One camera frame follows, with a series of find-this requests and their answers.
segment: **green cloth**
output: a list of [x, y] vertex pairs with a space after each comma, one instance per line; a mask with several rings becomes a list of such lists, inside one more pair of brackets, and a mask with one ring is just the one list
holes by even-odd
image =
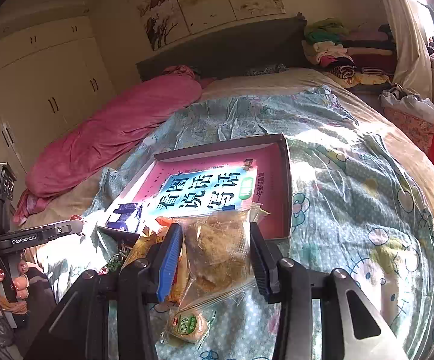
[[304, 28], [304, 35], [310, 44], [324, 41], [332, 41], [335, 44], [342, 43], [340, 35], [348, 35], [349, 31], [342, 22], [336, 18], [316, 21]]

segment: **white wardrobe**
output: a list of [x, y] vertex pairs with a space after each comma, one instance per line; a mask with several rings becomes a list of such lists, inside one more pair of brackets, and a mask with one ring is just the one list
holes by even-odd
[[40, 24], [0, 39], [0, 162], [25, 174], [56, 138], [115, 96], [85, 16]]

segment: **wall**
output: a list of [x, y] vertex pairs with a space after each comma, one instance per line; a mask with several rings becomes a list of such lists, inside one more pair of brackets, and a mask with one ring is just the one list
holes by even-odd
[[[214, 27], [197, 35], [178, 40], [172, 47], [203, 33], [255, 20], [292, 16], [302, 12], [309, 23], [327, 17], [339, 17], [346, 26], [376, 29], [386, 23], [382, 0], [282, 0], [285, 15], [262, 16]], [[139, 21], [138, 0], [100, 0], [89, 7], [89, 18], [103, 61], [117, 92], [139, 82], [135, 64], [154, 54]]]

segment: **cardboard box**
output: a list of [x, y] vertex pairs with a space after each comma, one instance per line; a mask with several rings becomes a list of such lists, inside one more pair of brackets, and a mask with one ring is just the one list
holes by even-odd
[[[142, 211], [149, 222], [148, 217], [154, 212], [155, 217], [171, 218], [194, 215], [203, 209], [232, 209], [242, 201], [253, 201], [261, 203], [261, 208], [270, 214], [259, 223], [263, 236], [281, 239], [289, 235], [291, 199], [285, 137], [260, 135], [156, 154], [133, 177], [97, 225], [116, 239], [136, 240], [142, 230]], [[128, 223], [139, 223], [136, 233], [133, 228], [130, 231], [116, 228], [126, 218]]]

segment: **green label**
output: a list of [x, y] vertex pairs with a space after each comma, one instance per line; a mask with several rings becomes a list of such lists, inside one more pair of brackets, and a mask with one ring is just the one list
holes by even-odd
[[245, 177], [240, 183], [240, 191], [238, 192], [238, 198], [240, 200], [246, 200], [252, 196], [253, 190], [253, 178]]
[[193, 333], [197, 326], [197, 318], [194, 315], [178, 316], [174, 318], [173, 325], [177, 333], [187, 335]]

